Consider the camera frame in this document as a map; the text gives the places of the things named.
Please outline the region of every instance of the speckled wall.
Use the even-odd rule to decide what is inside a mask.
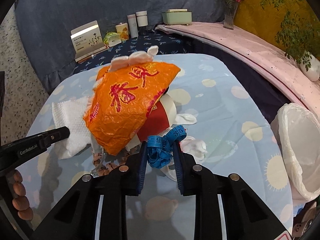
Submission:
[[[5,71],[3,145],[25,137],[48,98],[22,46],[13,7],[0,26],[0,71]]]
[[[285,8],[277,11],[272,6],[265,10],[260,7],[261,0],[244,0],[238,7],[235,25],[252,33],[274,46],[284,49],[275,42],[274,36],[280,30],[280,23],[286,13]],[[308,16],[311,10],[307,2],[304,2],[299,10],[301,16]]]

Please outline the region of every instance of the bed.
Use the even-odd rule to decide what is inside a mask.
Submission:
[[[284,52],[259,37],[235,27],[228,30],[219,23],[193,22],[185,25],[159,25],[165,33],[177,33],[223,51],[244,62],[276,87],[291,102],[320,116],[320,80],[311,82]]]
[[[188,135],[206,143],[208,154],[202,165],[224,176],[238,173],[291,232],[292,196],[280,150],[267,120],[247,91],[215,57],[172,54],[157,55],[155,60],[181,68],[168,94],[178,113],[197,118],[196,124],[185,128]],[[99,69],[82,71],[64,80],[48,98],[28,135],[54,128],[52,102],[91,95]],[[35,213],[33,226],[92,168],[90,148],[58,160],[51,147],[20,166]],[[129,239],[193,239],[194,219],[195,198],[182,197],[176,182],[147,166],[142,194],[127,198]]]
[[[161,31],[161,29],[162,26],[160,25],[158,31],[129,39],[125,43],[101,52],[94,56],[94,58],[77,64],[73,73],[76,74],[101,66],[106,62],[110,62],[114,57],[129,55],[135,50],[146,51],[150,46],[157,45],[159,47],[159,54],[200,53],[220,59],[246,89],[268,123],[274,120],[278,110],[284,104],[291,103],[279,89],[241,59],[194,37],[183,36],[180,33],[167,34]]]

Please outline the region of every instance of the red chinese characters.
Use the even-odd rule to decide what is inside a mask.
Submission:
[[[129,72],[129,75],[133,76],[134,78],[141,78],[142,79],[142,87],[144,88],[146,85],[146,77],[153,77],[155,75],[158,75],[160,72],[156,71],[153,73],[148,72],[143,67],[133,67],[131,72]]]
[[[135,90],[139,87],[126,87],[128,82],[122,84],[114,84],[110,87],[110,95],[113,97],[110,106],[116,105],[116,111],[119,113],[121,111],[121,102],[128,104],[136,99],[136,96],[129,92],[130,90]]]
[[[148,112],[146,114],[146,117],[148,118],[151,111],[153,110],[154,106],[156,106],[156,102],[158,101],[158,99],[163,95],[163,93],[166,91],[166,89],[163,89],[161,91],[159,91],[154,97],[153,99],[149,102],[148,105]]]
[[[89,117],[89,122],[92,122],[92,120],[97,116],[98,111],[99,111],[99,103],[97,103],[94,106],[92,113],[90,114],[90,117]]]

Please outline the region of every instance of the paper cup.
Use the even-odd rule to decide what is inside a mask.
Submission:
[[[119,23],[116,25],[117,33],[120,35],[121,41],[127,41],[129,39],[128,24]]]

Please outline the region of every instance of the white plastic bag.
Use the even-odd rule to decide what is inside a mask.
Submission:
[[[293,205],[320,195],[320,124],[309,110],[285,104],[271,123],[282,150]]]

